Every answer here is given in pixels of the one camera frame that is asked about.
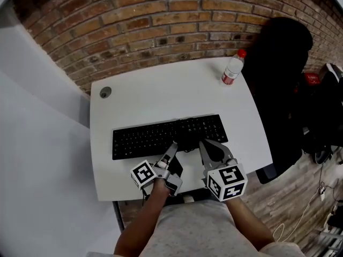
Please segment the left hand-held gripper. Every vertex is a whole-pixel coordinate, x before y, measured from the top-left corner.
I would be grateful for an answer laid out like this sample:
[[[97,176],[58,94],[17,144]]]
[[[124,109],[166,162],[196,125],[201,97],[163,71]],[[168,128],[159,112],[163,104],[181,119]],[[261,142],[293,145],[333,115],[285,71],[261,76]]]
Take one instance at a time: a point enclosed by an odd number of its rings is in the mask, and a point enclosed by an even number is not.
[[[177,150],[178,144],[173,142],[155,165],[144,160],[130,170],[131,179],[139,190],[144,191],[155,179],[163,179],[165,187],[171,192],[171,196],[178,195],[183,183],[181,179],[183,167],[175,156]]]

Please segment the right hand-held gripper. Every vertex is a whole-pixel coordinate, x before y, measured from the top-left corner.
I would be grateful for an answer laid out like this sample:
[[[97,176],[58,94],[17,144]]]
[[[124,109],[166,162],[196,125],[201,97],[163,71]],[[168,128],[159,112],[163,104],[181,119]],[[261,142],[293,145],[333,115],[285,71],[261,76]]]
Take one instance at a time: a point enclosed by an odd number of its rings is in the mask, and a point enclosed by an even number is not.
[[[205,139],[199,142],[204,166],[203,182],[220,202],[241,196],[247,186],[242,163],[238,163],[225,145]]]

